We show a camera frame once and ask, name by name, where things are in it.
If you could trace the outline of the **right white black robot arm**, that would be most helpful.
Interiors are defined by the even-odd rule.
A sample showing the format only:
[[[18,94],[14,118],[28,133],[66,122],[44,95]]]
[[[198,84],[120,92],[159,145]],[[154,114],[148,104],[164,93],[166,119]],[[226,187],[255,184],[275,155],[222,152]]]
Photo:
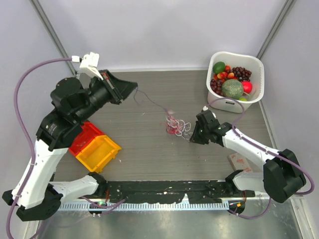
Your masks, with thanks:
[[[225,191],[229,196],[238,196],[242,191],[267,193],[271,199],[283,203],[306,184],[296,155],[289,149],[279,151],[249,138],[232,124],[220,124],[210,110],[196,115],[196,124],[190,141],[197,144],[219,144],[234,150],[252,161],[262,172],[238,170],[229,175]]]

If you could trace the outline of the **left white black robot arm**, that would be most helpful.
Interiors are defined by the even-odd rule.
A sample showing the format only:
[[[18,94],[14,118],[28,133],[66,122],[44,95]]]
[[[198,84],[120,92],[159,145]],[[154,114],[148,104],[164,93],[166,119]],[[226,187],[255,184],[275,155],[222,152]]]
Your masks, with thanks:
[[[119,105],[138,87],[136,82],[120,80],[108,70],[101,74],[101,78],[91,78],[87,88],[78,78],[69,77],[59,81],[51,92],[54,109],[38,128],[31,145],[34,154],[18,185],[2,195],[9,206],[18,207],[16,214],[23,222],[46,220],[61,204],[82,196],[100,199],[105,195],[107,181],[96,172],[61,186],[50,182],[84,122],[106,103]]]

